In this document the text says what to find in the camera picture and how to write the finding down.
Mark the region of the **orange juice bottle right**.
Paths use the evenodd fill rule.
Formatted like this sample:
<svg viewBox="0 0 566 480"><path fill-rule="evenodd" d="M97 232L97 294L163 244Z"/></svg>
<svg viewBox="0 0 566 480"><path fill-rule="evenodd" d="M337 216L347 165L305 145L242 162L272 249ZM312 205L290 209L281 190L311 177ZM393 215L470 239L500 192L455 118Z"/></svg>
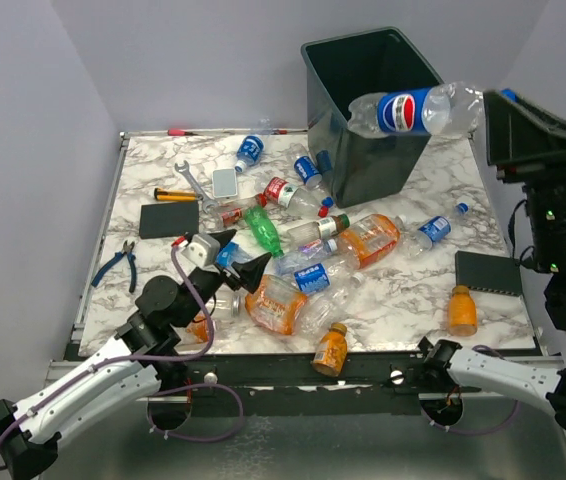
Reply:
<svg viewBox="0 0 566 480"><path fill-rule="evenodd" d="M453 288L448 305L448 331L454 336L469 337L478 329L477 308L467 286Z"/></svg>

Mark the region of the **white grey power bank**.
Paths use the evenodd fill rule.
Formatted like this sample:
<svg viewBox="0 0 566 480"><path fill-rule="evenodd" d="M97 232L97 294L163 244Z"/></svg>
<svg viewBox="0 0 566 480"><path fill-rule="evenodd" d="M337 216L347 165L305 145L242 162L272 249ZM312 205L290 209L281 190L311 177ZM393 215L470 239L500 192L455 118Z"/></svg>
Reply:
<svg viewBox="0 0 566 480"><path fill-rule="evenodd" d="M238 195L237 172L234 168L216 169L212 172L212 192L215 199Z"/></svg>

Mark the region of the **blue label pepsi bottle centre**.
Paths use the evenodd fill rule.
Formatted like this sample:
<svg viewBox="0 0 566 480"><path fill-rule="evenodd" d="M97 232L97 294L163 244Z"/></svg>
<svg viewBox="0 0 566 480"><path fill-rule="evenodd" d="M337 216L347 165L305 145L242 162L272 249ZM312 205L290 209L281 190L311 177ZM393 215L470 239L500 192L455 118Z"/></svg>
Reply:
<svg viewBox="0 0 566 480"><path fill-rule="evenodd" d="M295 286L304 294L314 294L332 286L344 285L358 270L352 257L337 255L293 273Z"/></svg>

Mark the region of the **small orange juice bottle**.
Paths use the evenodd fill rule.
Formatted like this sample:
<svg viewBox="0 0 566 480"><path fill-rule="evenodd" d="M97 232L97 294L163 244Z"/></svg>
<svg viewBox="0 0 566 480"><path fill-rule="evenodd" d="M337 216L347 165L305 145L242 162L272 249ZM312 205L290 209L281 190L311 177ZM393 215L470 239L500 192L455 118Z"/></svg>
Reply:
<svg viewBox="0 0 566 480"><path fill-rule="evenodd" d="M329 377L340 375L348 353L346 334L347 327L343 323L335 322L330 325L312 360L315 371Z"/></svg>

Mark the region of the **green plastic bottle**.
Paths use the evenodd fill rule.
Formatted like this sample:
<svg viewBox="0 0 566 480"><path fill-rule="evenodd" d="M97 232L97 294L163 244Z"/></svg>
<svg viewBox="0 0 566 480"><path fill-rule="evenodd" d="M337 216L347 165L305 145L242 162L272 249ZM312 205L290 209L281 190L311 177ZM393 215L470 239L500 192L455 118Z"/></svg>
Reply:
<svg viewBox="0 0 566 480"><path fill-rule="evenodd" d="M278 231L263 207L248 208L243 214L243 219L260 247L271 253L274 258L284 254Z"/></svg>

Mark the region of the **large orange label bottle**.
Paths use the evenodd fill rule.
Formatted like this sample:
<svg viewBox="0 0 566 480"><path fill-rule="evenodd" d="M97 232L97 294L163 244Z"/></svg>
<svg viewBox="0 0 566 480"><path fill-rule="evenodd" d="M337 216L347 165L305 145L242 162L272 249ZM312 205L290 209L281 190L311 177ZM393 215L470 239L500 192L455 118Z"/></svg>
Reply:
<svg viewBox="0 0 566 480"><path fill-rule="evenodd" d="M382 214L370 214L337 236L337 252L355 270L366 269L389 255L400 243L402 224Z"/></svg>

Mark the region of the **blue label crushed bottle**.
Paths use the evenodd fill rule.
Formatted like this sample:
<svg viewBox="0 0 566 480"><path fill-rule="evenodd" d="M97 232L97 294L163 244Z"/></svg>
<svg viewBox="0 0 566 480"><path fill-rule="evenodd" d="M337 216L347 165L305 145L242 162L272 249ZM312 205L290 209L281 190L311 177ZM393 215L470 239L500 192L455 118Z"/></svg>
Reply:
<svg viewBox="0 0 566 480"><path fill-rule="evenodd" d="M244 264L251 260L252 257L235 242L229 242L216 257L216 263L227 269L234 263Z"/></svg>

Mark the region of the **pepsi bottle beside bin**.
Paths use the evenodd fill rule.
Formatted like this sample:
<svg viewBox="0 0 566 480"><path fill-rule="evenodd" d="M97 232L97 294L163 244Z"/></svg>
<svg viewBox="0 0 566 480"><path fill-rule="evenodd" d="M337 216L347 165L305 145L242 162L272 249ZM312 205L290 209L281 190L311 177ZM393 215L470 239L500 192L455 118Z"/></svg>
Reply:
<svg viewBox="0 0 566 480"><path fill-rule="evenodd" d="M311 191L328 192L326 178L319 171L318 164L309 150L300 143L294 143L291 147L291 155L293 170L302 185Z"/></svg>

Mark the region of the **silver wrench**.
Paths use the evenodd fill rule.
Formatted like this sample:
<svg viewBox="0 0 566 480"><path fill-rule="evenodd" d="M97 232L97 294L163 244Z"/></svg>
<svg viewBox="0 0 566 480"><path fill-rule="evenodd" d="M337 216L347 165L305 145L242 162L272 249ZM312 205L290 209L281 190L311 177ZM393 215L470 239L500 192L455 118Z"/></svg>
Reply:
<svg viewBox="0 0 566 480"><path fill-rule="evenodd" d="M218 202L208 195L205 189L199 184L194 175L190 172L189 163L187 161L183 161L182 163L176 162L174 164L174 170L188 182L194 192L199 196L203 211L206 214L211 214L212 211L217 208Z"/></svg>

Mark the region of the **blue handled pliers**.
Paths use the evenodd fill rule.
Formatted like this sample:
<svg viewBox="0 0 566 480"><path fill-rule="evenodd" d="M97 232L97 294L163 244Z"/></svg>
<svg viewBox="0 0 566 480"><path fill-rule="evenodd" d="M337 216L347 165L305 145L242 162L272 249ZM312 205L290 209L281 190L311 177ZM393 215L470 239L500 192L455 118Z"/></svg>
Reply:
<svg viewBox="0 0 566 480"><path fill-rule="evenodd" d="M129 292L134 293L137 287L137 267L136 256L134 255L134 248L136 242L125 240L122 248L117 251L113 257L104 263L94 275L90 285L96 288L104 276L123 258L126 258L130 268L130 285Z"/></svg>

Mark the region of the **dark green plastic bin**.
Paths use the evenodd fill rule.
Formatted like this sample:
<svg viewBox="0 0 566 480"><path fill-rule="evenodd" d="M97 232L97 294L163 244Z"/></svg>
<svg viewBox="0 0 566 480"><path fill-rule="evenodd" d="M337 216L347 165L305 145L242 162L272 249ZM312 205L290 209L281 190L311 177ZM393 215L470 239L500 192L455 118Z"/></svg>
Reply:
<svg viewBox="0 0 566 480"><path fill-rule="evenodd" d="M400 192L430 136L361 137L347 128L348 106L367 93L434 87L441 77L395 27L309 42L301 55L307 69L308 148L336 205Z"/></svg>

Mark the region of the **green cap tea bottle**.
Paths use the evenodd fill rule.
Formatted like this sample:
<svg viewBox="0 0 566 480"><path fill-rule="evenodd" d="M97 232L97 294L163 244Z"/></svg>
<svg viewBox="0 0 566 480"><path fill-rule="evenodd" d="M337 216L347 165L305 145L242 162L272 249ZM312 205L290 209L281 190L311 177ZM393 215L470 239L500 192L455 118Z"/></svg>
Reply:
<svg viewBox="0 0 566 480"><path fill-rule="evenodd" d="M286 232L286 237L297 245L306 245L316 240L335 237L349 226L350 220L346 214L330 215L293 227Z"/></svg>

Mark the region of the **red label water bottle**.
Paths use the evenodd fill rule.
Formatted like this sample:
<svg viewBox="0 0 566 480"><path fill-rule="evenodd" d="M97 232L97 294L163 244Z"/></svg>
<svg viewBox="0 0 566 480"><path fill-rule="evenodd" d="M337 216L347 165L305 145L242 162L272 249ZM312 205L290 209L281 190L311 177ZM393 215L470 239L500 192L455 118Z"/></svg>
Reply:
<svg viewBox="0 0 566 480"><path fill-rule="evenodd" d="M307 218L318 216L322 202L306 188L280 177L272 177L264 187L263 194L268 201L280 206L290 214Z"/></svg>

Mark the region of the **clear crushed bottle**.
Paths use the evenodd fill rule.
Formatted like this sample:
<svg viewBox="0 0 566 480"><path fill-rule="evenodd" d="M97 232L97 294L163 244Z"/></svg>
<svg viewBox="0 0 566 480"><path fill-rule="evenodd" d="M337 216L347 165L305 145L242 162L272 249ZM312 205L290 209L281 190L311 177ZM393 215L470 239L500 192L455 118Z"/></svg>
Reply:
<svg viewBox="0 0 566 480"><path fill-rule="evenodd" d="M330 322L337 321L345 315L349 301L353 300L364 286L366 278L361 273L354 273L345 280L337 280L311 299L302 308L297 320L297 333L313 336Z"/></svg>

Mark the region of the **black flat box left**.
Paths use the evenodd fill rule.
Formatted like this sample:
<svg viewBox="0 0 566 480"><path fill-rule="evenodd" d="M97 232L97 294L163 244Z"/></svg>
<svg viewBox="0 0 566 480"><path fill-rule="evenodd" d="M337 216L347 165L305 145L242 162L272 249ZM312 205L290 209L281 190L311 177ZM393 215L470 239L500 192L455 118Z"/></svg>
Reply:
<svg viewBox="0 0 566 480"><path fill-rule="evenodd" d="M197 202L167 202L141 207L139 237L158 239L195 234L199 231Z"/></svg>

